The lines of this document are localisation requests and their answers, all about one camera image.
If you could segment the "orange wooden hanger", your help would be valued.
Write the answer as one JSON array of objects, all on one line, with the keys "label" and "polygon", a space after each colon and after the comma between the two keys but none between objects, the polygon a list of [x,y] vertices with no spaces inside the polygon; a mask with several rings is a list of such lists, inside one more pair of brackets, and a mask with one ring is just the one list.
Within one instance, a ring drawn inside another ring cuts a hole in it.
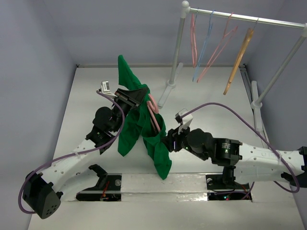
[{"label": "orange wooden hanger", "polygon": [[238,67],[239,67],[239,65],[241,63],[241,60],[242,60],[242,58],[243,58],[243,56],[244,56],[244,54],[246,52],[246,49],[247,49],[247,47],[248,47],[248,45],[249,45],[249,43],[250,43],[250,41],[251,41],[251,39],[253,37],[254,29],[255,29],[256,25],[258,24],[258,21],[259,21],[259,19],[256,20],[254,27],[248,28],[248,30],[246,32],[246,35],[245,35],[244,40],[243,40],[243,42],[241,44],[240,50],[239,50],[239,52],[237,54],[235,63],[233,65],[231,74],[230,74],[230,76],[228,78],[228,81],[227,81],[225,90],[223,92],[223,95],[226,95],[228,93],[228,91],[229,91],[229,88],[230,88],[230,86],[231,86],[231,84],[233,82],[233,79],[235,77],[236,70],[238,69]]}]

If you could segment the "green t shirt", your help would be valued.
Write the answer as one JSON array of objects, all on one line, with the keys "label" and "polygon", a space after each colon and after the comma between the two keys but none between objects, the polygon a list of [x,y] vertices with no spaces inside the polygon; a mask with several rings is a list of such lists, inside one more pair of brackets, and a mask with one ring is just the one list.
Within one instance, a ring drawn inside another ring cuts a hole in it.
[{"label": "green t shirt", "polygon": [[145,98],[140,106],[129,111],[125,118],[123,130],[118,138],[118,152],[126,156],[134,147],[139,137],[142,137],[148,155],[154,162],[155,169],[161,179],[166,179],[172,161],[169,158],[169,151],[162,143],[161,138],[166,136],[166,125],[160,114],[154,117],[160,128],[160,132],[154,131],[151,123],[151,115],[148,110],[147,102],[150,100],[150,89],[147,89]]}]

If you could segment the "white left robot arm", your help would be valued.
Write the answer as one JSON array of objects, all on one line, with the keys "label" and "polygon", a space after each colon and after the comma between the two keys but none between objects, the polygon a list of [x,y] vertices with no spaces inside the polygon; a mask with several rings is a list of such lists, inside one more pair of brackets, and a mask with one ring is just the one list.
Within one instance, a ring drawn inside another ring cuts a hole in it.
[{"label": "white left robot arm", "polygon": [[92,130],[72,153],[39,166],[25,177],[18,194],[19,209],[37,214],[41,219],[50,217],[61,205],[64,184],[86,168],[95,172],[89,180],[93,188],[105,188],[107,172],[89,163],[111,147],[122,132],[127,115],[140,107],[147,92],[146,86],[135,90],[117,89],[115,93],[103,86],[97,90],[112,107],[104,106],[96,111]]}]

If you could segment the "white clothes rack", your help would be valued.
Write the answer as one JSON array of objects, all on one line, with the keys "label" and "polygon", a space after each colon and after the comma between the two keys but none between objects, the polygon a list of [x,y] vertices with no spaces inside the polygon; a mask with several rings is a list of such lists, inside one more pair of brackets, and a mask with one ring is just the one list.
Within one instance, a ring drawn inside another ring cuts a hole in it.
[{"label": "white clothes rack", "polygon": [[[172,64],[172,70],[171,70],[171,76],[170,79],[167,82],[166,89],[164,93],[162,94],[159,102],[158,102],[158,107],[163,107],[171,93],[171,91],[176,87],[176,77],[179,75],[180,71],[183,68],[183,63],[178,63],[178,58],[179,58],[179,52],[180,52],[180,46],[181,46],[181,41],[182,41],[182,35],[183,35],[183,30],[184,30],[184,24],[185,24],[185,19],[188,14],[206,14],[210,15],[212,11],[209,10],[200,10],[196,8],[191,8],[189,6],[189,2],[187,0],[182,1],[181,3],[181,16],[180,16],[180,21],[179,21],[179,28],[178,28],[178,33],[177,33],[177,40],[176,40],[176,47],[175,47],[175,53],[174,53],[174,58],[173,58],[173,64]],[[215,11],[213,13],[213,16],[217,17],[224,17],[228,18],[230,13],[226,12],[219,12]],[[252,93],[252,102],[250,104],[251,109],[254,113],[254,124],[255,124],[255,129],[256,131],[259,132],[259,134],[263,133],[265,134],[265,128],[263,125],[263,120],[261,117],[261,107],[262,107],[262,100],[263,98],[267,95],[269,90],[272,88],[272,86],[276,83],[286,66],[289,64],[290,60],[293,58],[295,53],[298,51],[298,49],[301,47],[305,39],[307,38],[307,23],[302,24],[302,23],[293,23],[293,22],[287,22],[287,21],[280,21],[280,20],[273,20],[273,19],[267,19],[267,18],[259,18],[259,17],[253,17],[253,16],[246,16],[246,15],[240,15],[240,14],[233,14],[231,19],[236,19],[236,20],[241,20],[241,21],[247,21],[247,22],[256,22],[257,19],[259,19],[258,23],[262,24],[270,24],[270,25],[276,25],[276,26],[283,26],[283,27],[291,27],[291,28],[296,28],[296,29],[302,29],[302,34],[293,46],[293,48],[290,50],[289,54],[286,56],[284,59],[283,63],[281,66],[277,69],[276,73],[272,77],[271,81],[265,88],[265,90],[261,93],[261,95],[258,95],[258,88],[257,88],[257,82],[252,81],[251,82],[251,93]]]}]

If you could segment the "pink hanger middle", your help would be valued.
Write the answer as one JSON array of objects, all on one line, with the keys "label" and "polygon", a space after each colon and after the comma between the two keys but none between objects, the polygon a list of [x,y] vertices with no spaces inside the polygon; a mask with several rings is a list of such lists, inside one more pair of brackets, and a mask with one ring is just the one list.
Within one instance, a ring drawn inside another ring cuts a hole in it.
[{"label": "pink hanger middle", "polygon": [[232,28],[231,30],[228,29],[228,25],[230,22],[231,17],[233,16],[234,12],[232,12],[226,22],[223,37],[221,38],[220,42],[218,43],[216,49],[214,50],[213,54],[211,55],[209,61],[206,64],[205,69],[201,72],[199,77],[197,78],[197,83],[201,81],[201,79],[204,77],[204,75],[208,72],[209,68],[214,64],[214,62],[217,60],[217,58],[220,56],[222,51],[225,49],[225,47],[228,45],[234,34],[237,32],[238,26]]}]

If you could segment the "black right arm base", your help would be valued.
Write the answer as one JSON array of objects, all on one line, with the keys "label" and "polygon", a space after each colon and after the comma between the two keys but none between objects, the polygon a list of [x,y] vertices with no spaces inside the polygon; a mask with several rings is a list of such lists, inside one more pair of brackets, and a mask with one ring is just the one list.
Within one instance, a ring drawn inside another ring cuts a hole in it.
[{"label": "black right arm base", "polygon": [[235,166],[224,167],[222,173],[207,174],[207,196],[209,201],[252,201],[250,185],[236,182]]}]

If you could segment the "pink hanger leftmost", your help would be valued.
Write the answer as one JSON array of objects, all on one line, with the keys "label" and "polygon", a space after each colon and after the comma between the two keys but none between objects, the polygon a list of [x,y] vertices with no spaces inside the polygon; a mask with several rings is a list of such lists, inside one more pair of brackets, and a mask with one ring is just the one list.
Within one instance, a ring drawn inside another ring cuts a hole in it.
[{"label": "pink hanger leftmost", "polygon": [[193,68],[196,68],[198,51],[196,43],[196,16],[194,14],[191,15],[191,21],[190,21],[190,46],[192,54],[192,66]]}]

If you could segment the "pink plastic hanger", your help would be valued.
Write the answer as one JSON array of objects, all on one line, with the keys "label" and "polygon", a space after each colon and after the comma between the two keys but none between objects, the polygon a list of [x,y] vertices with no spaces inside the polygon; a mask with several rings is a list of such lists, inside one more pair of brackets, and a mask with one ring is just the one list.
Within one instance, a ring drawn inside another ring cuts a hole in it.
[{"label": "pink plastic hanger", "polygon": [[148,94],[148,97],[149,97],[149,100],[146,103],[147,103],[148,111],[151,116],[151,124],[153,126],[154,131],[156,133],[159,133],[161,129],[160,129],[157,119],[155,118],[155,115],[159,113],[158,105],[151,94]]}]

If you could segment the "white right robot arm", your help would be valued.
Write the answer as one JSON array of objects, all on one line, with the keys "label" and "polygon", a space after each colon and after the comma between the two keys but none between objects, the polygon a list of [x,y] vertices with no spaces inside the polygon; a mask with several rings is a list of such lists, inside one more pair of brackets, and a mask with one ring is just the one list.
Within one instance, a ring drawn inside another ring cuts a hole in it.
[{"label": "white right robot arm", "polygon": [[289,182],[301,188],[307,186],[307,149],[278,151],[255,147],[238,140],[214,138],[211,133],[197,128],[179,132],[169,130],[161,139],[169,152],[182,149],[199,159],[223,168],[218,182],[226,188],[237,183],[249,182]]}]

